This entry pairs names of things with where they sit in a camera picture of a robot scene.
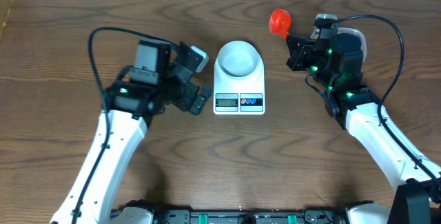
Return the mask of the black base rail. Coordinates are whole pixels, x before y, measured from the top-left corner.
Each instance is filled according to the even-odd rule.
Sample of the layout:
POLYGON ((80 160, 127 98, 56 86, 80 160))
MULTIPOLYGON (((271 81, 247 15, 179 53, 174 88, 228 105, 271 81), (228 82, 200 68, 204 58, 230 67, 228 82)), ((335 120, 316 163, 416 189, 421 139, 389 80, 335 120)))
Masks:
POLYGON ((215 212, 191 210, 148 210, 127 207, 111 215, 112 223, 144 224, 300 224, 300 223, 399 223, 389 217, 390 209, 374 203, 341 211, 309 208, 287 212, 215 212))

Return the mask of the clear plastic container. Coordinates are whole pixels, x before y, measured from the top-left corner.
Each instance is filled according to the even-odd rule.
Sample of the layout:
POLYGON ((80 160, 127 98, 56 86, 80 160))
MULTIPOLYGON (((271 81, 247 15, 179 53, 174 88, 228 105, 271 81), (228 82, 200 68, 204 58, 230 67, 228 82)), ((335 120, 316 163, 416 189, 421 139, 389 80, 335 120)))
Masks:
POLYGON ((345 33, 345 34, 352 34, 358 37, 361 41, 361 50, 363 53, 363 60, 367 57, 367 41, 363 33, 361 31, 354 29, 354 28, 338 28, 338 34, 345 33))

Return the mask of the red measuring scoop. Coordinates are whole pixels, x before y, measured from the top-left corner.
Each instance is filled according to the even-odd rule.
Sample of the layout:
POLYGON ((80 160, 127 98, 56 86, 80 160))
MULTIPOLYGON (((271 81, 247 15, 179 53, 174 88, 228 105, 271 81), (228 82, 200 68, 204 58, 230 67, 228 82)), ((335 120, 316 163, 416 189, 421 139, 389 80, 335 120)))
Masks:
POLYGON ((288 11, 277 8, 272 12, 269 20, 269 31, 272 34, 280 35, 283 39, 286 39, 290 25, 291 15, 288 11))

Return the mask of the white digital kitchen scale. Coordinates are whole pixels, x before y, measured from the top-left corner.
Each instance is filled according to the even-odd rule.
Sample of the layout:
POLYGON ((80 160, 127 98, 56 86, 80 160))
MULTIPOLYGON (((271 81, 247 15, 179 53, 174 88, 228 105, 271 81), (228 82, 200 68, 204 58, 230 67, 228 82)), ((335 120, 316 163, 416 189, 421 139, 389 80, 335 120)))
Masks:
POLYGON ((262 115, 265 113, 265 65, 246 78, 229 77, 214 63, 213 111, 217 115, 262 115))

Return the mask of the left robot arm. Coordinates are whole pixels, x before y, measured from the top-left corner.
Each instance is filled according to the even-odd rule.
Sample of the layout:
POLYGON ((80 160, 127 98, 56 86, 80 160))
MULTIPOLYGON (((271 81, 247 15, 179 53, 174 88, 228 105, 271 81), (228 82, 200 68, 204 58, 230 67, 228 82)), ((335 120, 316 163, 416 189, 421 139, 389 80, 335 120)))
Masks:
POLYGON ((140 40, 135 62, 124 67, 104 92, 103 109, 91 148, 52 223, 147 223, 151 210, 138 204, 112 209, 133 153, 152 119, 167 104, 197 115, 212 91, 190 79, 209 60, 196 46, 140 40))

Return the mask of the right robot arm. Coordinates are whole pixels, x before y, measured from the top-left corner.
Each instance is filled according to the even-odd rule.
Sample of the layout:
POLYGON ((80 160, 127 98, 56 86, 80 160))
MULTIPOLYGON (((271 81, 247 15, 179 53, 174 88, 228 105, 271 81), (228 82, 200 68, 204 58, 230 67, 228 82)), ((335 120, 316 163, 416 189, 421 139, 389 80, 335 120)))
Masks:
POLYGON ((382 100, 362 82, 367 47, 364 35, 341 28, 310 37, 288 34, 293 71, 307 71, 326 89, 319 91, 329 116, 368 151, 395 192, 391 207, 361 201, 343 208, 333 223, 439 223, 440 166, 428 159, 390 119, 382 100))

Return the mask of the grey bowl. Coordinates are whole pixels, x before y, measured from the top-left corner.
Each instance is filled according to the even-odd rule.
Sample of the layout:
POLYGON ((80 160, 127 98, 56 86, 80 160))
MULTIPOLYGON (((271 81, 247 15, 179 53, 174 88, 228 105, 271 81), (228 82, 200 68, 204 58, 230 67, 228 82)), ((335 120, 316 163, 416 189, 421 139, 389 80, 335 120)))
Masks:
POLYGON ((219 50, 216 66, 229 77, 246 78, 261 71, 263 60, 252 44, 231 41, 219 50))

